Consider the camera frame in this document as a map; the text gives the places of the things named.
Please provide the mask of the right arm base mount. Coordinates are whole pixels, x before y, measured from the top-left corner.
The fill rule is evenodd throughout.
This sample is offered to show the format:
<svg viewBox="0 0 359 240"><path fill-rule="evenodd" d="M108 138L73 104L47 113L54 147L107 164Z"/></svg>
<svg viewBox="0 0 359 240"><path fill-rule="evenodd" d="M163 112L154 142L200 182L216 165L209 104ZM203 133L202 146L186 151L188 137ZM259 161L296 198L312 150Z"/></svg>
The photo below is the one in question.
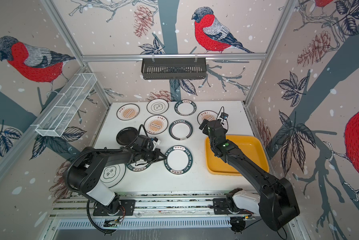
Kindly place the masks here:
<svg viewBox="0 0 359 240"><path fill-rule="evenodd" d="M215 215L253 215L252 212L245 209L229 209L226 199L213 199L212 209Z"/></svg>

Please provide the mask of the green lettered rim plate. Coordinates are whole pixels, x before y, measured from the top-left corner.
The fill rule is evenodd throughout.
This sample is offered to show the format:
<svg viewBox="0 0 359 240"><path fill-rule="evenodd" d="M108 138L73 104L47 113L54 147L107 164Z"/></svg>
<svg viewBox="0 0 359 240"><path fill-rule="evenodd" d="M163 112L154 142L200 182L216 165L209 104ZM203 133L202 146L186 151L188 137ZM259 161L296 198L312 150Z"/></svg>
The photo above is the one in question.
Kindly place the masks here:
<svg viewBox="0 0 359 240"><path fill-rule="evenodd" d="M169 148L166 151L165 156L164 166L172 174L185 174L189 172L192 167L192 153L184 146L177 145Z"/></svg>
<svg viewBox="0 0 359 240"><path fill-rule="evenodd" d="M149 167L152 165L152 164L148 164L148 163L146 163L145 161L142 161L142 160L136 162L136 161L134 160L134 157L135 157L136 155L138 155L138 154L140 154L140 153L132 153L131 160L126 164L126 167L127 167L129 170L133 171L133 172L141 172L141 171L144 171L144 170L146 170L147 168L149 168Z"/></svg>

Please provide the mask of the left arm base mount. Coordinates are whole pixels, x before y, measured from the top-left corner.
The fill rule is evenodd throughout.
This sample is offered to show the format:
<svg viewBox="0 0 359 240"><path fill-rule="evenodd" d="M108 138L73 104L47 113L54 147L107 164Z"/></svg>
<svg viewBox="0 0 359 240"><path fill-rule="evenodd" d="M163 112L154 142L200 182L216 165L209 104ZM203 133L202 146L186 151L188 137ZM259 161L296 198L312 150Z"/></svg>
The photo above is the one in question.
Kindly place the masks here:
<svg viewBox="0 0 359 240"><path fill-rule="evenodd" d="M95 203L93 215L95 217L132 216L136 200L115 200L109 206Z"/></svg>

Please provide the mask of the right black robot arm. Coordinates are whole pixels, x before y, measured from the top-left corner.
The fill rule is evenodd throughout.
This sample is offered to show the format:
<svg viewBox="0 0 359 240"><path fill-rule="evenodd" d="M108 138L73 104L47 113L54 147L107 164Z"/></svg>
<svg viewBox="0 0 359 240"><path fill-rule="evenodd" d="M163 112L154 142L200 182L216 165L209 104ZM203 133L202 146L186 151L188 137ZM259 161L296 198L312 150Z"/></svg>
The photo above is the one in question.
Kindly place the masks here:
<svg viewBox="0 0 359 240"><path fill-rule="evenodd" d="M227 130L220 120L204 120L199 129L208 136L214 155L234 167L257 190L259 215L270 229L278 231L300 214L291 183L267 173L226 139Z"/></svg>

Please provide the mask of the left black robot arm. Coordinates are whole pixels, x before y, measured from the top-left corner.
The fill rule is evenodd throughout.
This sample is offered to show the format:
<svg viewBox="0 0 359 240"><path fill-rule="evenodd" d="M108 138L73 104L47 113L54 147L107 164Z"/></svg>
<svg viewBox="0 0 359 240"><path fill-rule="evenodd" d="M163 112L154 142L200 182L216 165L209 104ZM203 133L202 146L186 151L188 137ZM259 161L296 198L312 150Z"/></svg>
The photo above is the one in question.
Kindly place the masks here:
<svg viewBox="0 0 359 240"><path fill-rule="evenodd" d="M76 192L88 200L100 204L109 215L121 208L119 195L110 190L100 180L105 167L131 164L140 160L148 164L166 159L160 149L137 151L131 148L95 149L87 147L64 172L64 183L68 190Z"/></svg>

